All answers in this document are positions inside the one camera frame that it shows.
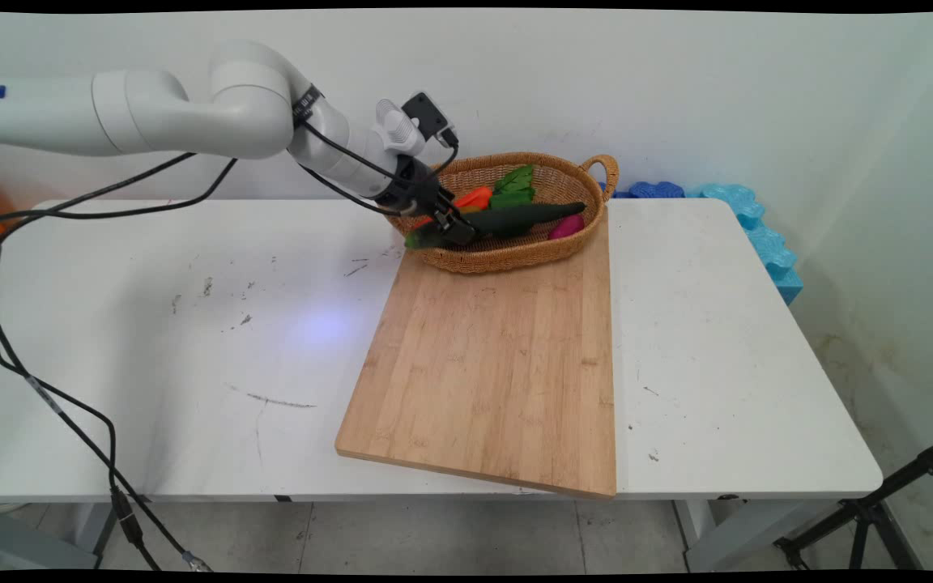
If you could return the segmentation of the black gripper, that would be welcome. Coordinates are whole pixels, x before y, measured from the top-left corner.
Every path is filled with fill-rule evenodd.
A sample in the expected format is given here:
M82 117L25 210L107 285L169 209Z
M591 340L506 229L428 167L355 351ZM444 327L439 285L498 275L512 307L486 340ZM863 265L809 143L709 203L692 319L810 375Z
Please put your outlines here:
M458 248L471 243L478 230L467 215L479 213L481 207L449 207L449 197L443 193L436 169L414 156L396 156L396 162L395 177L385 189L385 209L399 215L430 217L429 248Z

